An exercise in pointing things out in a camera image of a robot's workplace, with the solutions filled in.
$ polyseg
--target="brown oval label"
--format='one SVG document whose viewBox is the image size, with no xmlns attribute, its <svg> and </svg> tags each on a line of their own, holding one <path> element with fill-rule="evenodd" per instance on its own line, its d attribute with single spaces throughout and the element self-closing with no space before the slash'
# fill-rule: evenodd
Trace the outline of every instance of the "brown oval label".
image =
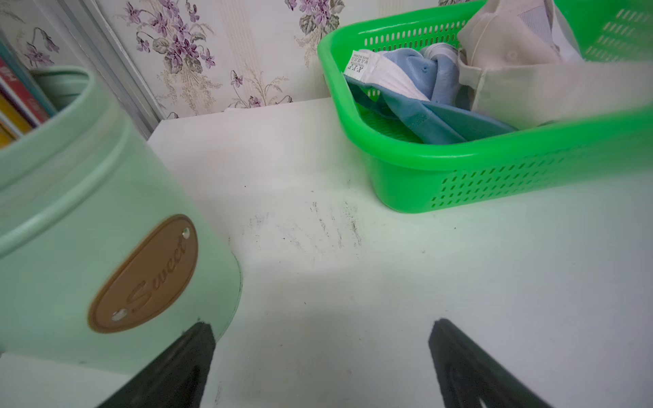
<svg viewBox="0 0 653 408">
<path fill-rule="evenodd" d="M 88 324 L 96 332 L 113 333 L 156 317 L 190 282 L 198 250 L 190 218 L 178 214 L 163 221 L 98 292 Z"/>
</svg>

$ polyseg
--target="book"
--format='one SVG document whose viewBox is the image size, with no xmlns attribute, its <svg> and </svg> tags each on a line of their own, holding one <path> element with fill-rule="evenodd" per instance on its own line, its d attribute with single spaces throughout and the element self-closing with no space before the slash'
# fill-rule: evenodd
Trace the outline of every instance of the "book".
<svg viewBox="0 0 653 408">
<path fill-rule="evenodd" d="M 11 137 L 9 132 L 7 132 L 5 128 L 2 127 L 2 125 L 0 125 L 0 149 L 9 145 L 13 141 L 14 139 Z"/>
<path fill-rule="evenodd" d="M 32 130 L 32 125 L 0 94 L 0 122 L 14 139 L 18 139 Z"/>
<path fill-rule="evenodd" d="M 7 65 L 14 71 L 14 74 L 18 79 L 23 83 L 27 88 L 30 94 L 40 103 L 40 105 L 45 109 L 50 117 L 54 116 L 57 113 L 57 109 L 54 107 L 52 102 L 45 95 L 43 90 L 37 82 L 32 78 L 32 75 L 29 73 L 28 69 L 23 65 L 18 56 L 14 53 L 14 50 L 9 45 L 9 41 L 0 30 L 0 57 L 2 57 Z"/>
<path fill-rule="evenodd" d="M 50 118 L 2 57 L 0 57 L 0 91 L 32 126 L 39 126 Z"/>
</svg>

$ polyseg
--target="white shelf surface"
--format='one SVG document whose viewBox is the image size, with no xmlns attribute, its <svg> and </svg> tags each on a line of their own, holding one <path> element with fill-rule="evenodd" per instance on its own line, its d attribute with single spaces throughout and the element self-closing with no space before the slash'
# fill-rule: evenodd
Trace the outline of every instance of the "white shelf surface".
<svg viewBox="0 0 653 408">
<path fill-rule="evenodd" d="M 442 407 L 442 317 L 554 407 L 651 405 L 653 172 L 396 213 L 330 99 L 164 121 L 150 146 L 244 276 L 202 408 Z M 0 407 L 127 380 L 5 354 Z"/>
</svg>

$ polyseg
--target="green plastic canister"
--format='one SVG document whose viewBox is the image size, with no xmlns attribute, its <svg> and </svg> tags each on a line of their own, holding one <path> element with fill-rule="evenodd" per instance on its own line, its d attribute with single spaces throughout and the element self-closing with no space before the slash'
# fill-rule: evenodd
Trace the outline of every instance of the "green plastic canister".
<svg viewBox="0 0 653 408">
<path fill-rule="evenodd" d="M 0 351 L 136 373 L 196 321 L 219 338 L 229 248 L 93 73 L 35 76 L 60 111 L 0 150 Z"/>
</svg>

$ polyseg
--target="wallpaper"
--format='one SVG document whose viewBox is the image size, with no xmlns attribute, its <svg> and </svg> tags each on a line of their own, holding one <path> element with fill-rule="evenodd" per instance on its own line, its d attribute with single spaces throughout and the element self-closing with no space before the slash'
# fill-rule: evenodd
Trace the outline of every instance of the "wallpaper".
<svg viewBox="0 0 653 408">
<path fill-rule="evenodd" d="M 0 0 L 0 27 L 29 68 L 82 65 L 33 0 Z"/>
<path fill-rule="evenodd" d="M 167 118 L 328 96 L 317 44 L 438 0 L 98 0 Z M 441 0 L 455 3 L 458 0 Z"/>
</svg>

